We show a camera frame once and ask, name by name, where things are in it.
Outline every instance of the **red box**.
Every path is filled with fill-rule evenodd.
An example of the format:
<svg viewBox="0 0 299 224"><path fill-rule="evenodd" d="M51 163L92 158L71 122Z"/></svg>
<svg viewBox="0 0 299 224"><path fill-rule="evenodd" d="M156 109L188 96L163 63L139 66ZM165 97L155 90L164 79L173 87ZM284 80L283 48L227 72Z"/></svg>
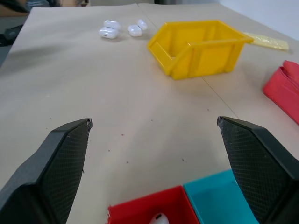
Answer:
<svg viewBox="0 0 299 224"><path fill-rule="evenodd" d="M285 61L267 84L264 94L299 125L299 65Z"/></svg>
<svg viewBox="0 0 299 224"><path fill-rule="evenodd" d="M199 224L182 186L111 206L108 210L108 224L149 224L160 212L170 224Z"/></svg>

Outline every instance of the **earbud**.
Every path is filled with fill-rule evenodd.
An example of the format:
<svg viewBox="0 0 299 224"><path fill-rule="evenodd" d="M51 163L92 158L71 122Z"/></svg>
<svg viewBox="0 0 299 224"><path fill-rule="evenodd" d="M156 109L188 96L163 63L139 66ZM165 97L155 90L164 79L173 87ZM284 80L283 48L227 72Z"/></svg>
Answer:
<svg viewBox="0 0 299 224"><path fill-rule="evenodd" d="M143 20L138 20L136 25L131 25L128 27L129 34L132 37L142 36L142 31L148 29L147 24Z"/></svg>
<svg viewBox="0 0 299 224"><path fill-rule="evenodd" d="M117 37L120 28L121 26L118 22L106 20L104 27L99 30L99 34L101 37L114 39Z"/></svg>
<svg viewBox="0 0 299 224"><path fill-rule="evenodd" d="M149 224L169 224L168 218L163 213L156 214Z"/></svg>

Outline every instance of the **floor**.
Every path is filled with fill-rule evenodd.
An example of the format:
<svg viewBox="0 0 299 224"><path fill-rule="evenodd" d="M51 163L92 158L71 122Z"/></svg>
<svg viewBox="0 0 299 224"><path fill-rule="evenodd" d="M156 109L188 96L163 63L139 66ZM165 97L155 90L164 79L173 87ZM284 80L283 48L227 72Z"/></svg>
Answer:
<svg viewBox="0 0 299 224"><path fill-rule="evenodd" d="M26 16L0 17L0 34L2 34L7 28L12 28L24 24L26 19ZM7 54L9 53L10 48L11 46L0 47L0 67L3 64Z"/></svg>

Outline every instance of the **yellow plastic bag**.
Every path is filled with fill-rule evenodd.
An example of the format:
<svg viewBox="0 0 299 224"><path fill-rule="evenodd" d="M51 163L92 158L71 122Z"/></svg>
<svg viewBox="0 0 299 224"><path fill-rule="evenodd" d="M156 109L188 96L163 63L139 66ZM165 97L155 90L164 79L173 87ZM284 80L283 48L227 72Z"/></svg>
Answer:
<svg viewBox="0 0 299 224"><path fill-rule="evenodd" d="M245 33L244 34L252 37L254 41L251 44L263 46L263 47L268 47L268 48L273 48L277 50L288 50L289 45L286 41L274 39L268 36L264 35L258 35L258 34L251 34L251 33Z"/></svg>

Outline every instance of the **red fabric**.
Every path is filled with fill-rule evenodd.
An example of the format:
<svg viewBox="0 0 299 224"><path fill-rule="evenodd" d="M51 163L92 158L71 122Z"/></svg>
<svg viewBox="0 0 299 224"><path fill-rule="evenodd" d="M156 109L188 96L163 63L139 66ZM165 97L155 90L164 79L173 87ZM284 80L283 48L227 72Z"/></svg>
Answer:
<svg viewBox="0 0 299 224"><path fill-rule="evenodd" d="M263 87L264 94L299 125L299 65L285 61Z"/></svg>

